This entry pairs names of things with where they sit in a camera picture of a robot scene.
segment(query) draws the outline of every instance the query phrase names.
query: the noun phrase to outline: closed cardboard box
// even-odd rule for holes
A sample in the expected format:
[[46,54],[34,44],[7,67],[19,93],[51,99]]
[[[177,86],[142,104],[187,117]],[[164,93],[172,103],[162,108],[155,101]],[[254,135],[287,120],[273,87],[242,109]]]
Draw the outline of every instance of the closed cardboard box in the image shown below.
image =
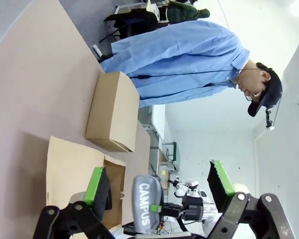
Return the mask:
[[140,96],[122,72],[99,76],[85,138],[111,152],[134,152]]
[[[72,195],[85,192],[95,167],[105,166],[112,194],[112,209],[106,210],[102,223],[111,229],[126,222],[122,220],[122,192],[125,163],[102,152],[80,144],[51,137],[46,169],[46,204],[65,208]],[[75,239],[86,236],[75,234]]]

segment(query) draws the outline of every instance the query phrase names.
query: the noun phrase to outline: green jacket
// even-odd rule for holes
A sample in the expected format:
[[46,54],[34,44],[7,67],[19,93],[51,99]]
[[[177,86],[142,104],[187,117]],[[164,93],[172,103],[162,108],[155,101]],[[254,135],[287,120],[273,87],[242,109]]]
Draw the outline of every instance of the green jacket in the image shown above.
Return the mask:
[[197,10],[194,6],[180,2],[170,1],[167,7],[167,19],[170,23],[192,21],[209,16],[210,12],[207,9]]

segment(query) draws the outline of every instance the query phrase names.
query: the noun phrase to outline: black cap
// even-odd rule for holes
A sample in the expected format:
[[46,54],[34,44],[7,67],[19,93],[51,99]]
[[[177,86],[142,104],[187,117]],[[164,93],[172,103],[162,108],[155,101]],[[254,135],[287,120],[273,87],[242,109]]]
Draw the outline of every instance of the black cap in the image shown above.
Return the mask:
[[259,102],[251,102],[248,107],[248,113],[251,117],[255,117],[261,106],[265,106],[270,109],[277,104],[283,94],[283,86],[278,75],[272,68],[268,68],[262,63],[257,63],[257,67],[263,71],[266,71],[271,76],[268,81],[265,91],[260,95]]

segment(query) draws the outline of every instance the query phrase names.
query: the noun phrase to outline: screw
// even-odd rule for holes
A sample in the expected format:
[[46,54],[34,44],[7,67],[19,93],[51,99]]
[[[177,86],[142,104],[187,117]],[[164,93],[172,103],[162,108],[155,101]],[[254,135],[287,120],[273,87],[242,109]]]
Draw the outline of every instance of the screw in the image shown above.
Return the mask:
[[81,209],[82,209],[82,206],[81,206],[80,204],[78,204],[78,205],[75,205],[74,208],[75,208],[76,210],[81,210]]
[[270,196],[266,196],[265,199],[266,199],[266,201],[269,202],[269,203],[272,201],[272,198],[271,198]]
[[245,200],[245,195],[244,194],[238,194],[238,199],[241,200],[241,201],[244,201]]
[[54,210],[53,209],[48,210],[48,214],[49,215],[53,215],[54,214]]

